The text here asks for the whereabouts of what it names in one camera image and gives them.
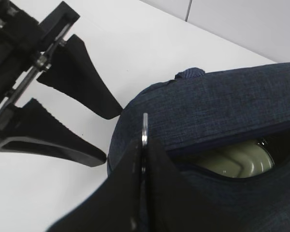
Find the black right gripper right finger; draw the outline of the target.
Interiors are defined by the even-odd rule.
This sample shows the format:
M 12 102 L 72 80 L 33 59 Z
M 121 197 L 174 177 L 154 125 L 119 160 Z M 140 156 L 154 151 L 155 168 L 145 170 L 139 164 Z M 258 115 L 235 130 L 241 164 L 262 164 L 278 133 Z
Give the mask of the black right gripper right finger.
M 183 178 L 156 139 L 146 146 L 149 231 L 205 232 L 206 201 Z

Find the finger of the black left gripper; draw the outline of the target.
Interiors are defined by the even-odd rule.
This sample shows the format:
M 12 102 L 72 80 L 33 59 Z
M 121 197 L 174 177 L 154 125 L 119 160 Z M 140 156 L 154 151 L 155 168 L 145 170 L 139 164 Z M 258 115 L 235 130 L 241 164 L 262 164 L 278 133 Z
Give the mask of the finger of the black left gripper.
M 37 81 L 77 100 L 104 119 L 112 119 L 122 107 L 95 69 L 85 43 L 73 35 L 53 53 L 51 68 Z
M 16 108 L 5 128 L 4 149 L 74 161 L 89 167 L 106 163 L 106 154 L 83 140 L 36 99 Z

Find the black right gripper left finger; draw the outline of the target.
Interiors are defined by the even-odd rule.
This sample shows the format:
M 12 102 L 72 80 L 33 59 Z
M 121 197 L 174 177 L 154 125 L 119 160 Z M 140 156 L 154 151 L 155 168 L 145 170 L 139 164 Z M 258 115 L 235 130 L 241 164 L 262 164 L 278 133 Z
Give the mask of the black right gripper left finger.
M 50 232 L 138 232 L 142 143 L 133 139 L 103 184 Z

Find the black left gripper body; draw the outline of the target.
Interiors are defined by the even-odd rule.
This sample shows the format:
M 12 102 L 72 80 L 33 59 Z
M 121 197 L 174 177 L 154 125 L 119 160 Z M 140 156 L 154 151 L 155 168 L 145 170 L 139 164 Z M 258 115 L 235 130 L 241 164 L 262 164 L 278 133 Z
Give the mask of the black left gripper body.
M 51 68 L 55 50 L 79 19 L 79 14 L 61 2 L 38 22 L 9 0 L 0 0 L 0 152 L 4 149 L 5 128 L 16 102 L 39 74 Z

